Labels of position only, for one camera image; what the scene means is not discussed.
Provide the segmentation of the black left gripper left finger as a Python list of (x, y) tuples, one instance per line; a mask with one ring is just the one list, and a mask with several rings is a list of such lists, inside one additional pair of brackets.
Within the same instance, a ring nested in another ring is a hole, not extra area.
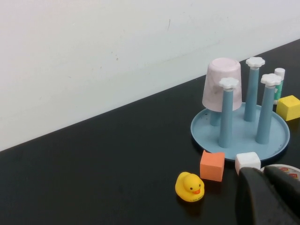
[(240, 169), (235, 200), (239, 225), (264, 225), (264, 194), (267, 189), (264, 170), (250, 167)]

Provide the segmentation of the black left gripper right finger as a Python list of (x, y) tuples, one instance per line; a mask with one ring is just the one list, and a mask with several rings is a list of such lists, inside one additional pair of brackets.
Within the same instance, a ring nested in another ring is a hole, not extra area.
[(265, 225), (300, 223), (300, 182), (279, 168), (267, 166), (267, 193), (264, 194)]

